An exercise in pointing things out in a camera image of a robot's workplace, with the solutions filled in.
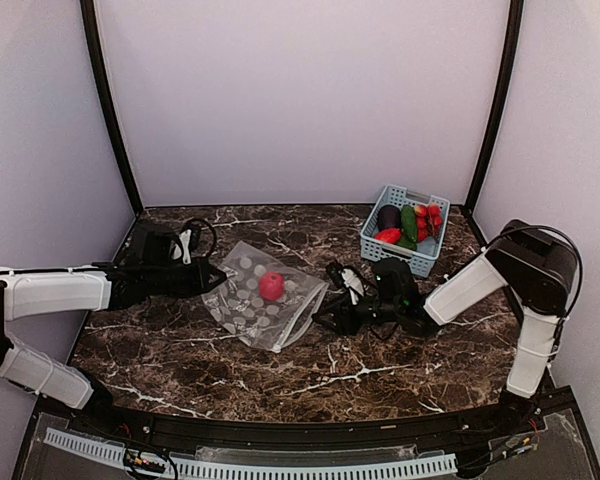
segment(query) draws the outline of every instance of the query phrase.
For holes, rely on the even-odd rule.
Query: plastic basket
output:
[[[402,208],[405,205],[415,207],[416,205],[427,206],[432,203],[440,207],[440,216],[443,220],[438,242],[429,237],[423,242],[418,243],[418,250],[413,251],[408,248],[381,242],[373,238],[378,234],[378,211],[384,205],[395,205],[398,208]],[[382,195],[380,195],[380,198],[371,211],[371,215],[369,215],[367,221],[364,222],[364,226],[360,232],[362,258],[377,262],[383,258],[395,257],[399,260],[408,262],[411,273],[414,275],[427,278],[440,255],[442,241],[444,239],[445,231],[447,230],[447,218],[449,217],[450,205],[449,200],[445,200],[444,198],[435,197],[433,195],[422,195],[421,193],[410,192],[404,187],[387,185],[384,187]]]

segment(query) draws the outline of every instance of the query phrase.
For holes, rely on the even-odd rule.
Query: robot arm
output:
[[[180,237],[159,226],[144,226],[134,236],[130,249],[135,260],[127,266],[0,268],[0,377],[78,410],[106,401],[110,395],[97,380],[7,336],[4,322],[70,310],[118,310],[150,295],[186,298],[208,292],[226,275],[209,264],[209,255],[191,256],[199,234],[190,224]]]
[[[314,318],[340,334],[355,334],[363,323],[397,322],[411,333],[427,335],[496,290],[510,286],[520,299],[524,320],[506,390],[528,399],[555,354],[577,265],[570,245],[514,220],[495,242],[428,295],[419,294],[405,263],[385,259],[373,266],[377,297],[365,297],[353,305],[341,297]]]

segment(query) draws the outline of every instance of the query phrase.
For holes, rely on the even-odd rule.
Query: clear plastic bag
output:
[[[245,344],[276,353],[307,331],[327,292],[322,280],[245,242],[239,242],[219,268],[227,281],[202,296],[213,318]],[[263,299],[259,291],[261,278],[272,272],[284,278],[284,294],[275,302]]]

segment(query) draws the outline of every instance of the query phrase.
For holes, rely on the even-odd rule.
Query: white wall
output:
[[[99,0],[147,205],[464,201],[508,0]]]
[[[564,230],[582,250],[582,298],[554,373],[573,386],[600,458],[600,1],[525,3],[476,217],[487,237],[521,218]]]
[[[132,219],[99,110],[79,2],[0,0],[0,264],[108,260]],[[66,359],[84,314],[9,329]],[[0,381],[0,480],[34,398]]]

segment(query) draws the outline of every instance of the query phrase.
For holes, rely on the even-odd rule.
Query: red apple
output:
[[[275,302],[284,295],[284,277],[269,272],[260,279],[260,296],[269,302]]]

